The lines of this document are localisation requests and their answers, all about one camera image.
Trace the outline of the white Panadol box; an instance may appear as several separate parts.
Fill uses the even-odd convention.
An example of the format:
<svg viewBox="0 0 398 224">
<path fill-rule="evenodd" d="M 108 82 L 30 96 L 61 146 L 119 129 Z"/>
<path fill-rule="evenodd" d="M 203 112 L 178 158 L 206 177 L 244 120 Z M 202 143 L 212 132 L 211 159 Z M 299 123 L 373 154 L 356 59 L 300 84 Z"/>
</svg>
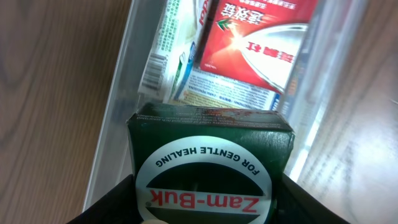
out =
<svg viewBox="0 0 398 224">
<path fill-rule="evenodd" d="M 167 0 L 138 92 L 177 101 L 195 63 L 212 0 Z"/>
</svg>

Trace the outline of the red Panadol box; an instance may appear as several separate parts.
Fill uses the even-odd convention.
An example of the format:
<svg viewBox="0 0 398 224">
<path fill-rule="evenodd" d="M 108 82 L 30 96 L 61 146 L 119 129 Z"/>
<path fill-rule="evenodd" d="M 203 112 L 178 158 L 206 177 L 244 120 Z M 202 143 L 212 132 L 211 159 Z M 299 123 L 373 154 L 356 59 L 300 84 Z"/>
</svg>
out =
<svg viewBox="0 0 398 224">
<path fill-rule="evenodd" d="M 222 0 L 200 69 L 284 92 L 317 0 Z"/>
</svg>

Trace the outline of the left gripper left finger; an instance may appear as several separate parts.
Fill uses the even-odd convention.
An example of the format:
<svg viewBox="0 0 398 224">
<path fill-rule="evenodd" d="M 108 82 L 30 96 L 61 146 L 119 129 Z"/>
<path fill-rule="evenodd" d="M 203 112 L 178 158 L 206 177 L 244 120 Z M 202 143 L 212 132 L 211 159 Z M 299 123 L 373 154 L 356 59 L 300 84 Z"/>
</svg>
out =
<svg viewBox="0 0 398 224">
<path fill-rule="evenodd" d="M 68 224 L 138 224 L 135 181 L 132 174 Z"/>
</svg>

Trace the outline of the green Zam-Buk box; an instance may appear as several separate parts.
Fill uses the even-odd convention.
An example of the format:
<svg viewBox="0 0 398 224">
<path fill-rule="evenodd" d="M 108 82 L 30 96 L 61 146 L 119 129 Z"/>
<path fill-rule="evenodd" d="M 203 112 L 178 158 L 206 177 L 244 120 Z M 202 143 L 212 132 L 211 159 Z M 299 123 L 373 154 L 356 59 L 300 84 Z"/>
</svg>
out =
<svg viewBox="0 0 398 224">
<path fill-rule="evenodd" d="M 279 113 L 148 103 L 126 124 L 143 220 L 273 221 L 295 139 Z"/>
</svg>

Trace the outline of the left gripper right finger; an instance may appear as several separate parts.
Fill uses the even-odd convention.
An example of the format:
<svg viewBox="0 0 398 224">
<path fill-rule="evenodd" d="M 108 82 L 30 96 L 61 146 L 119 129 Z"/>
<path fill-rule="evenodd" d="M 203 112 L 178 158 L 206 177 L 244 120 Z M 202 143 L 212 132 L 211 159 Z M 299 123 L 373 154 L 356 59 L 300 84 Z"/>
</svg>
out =
<svg viewBox="0 0 398 224">
<path fill-rule="evenodd" d="M 285 174 L 279 185 L 276 206 L 275 224 L 348 224 Z"/>
</svg>

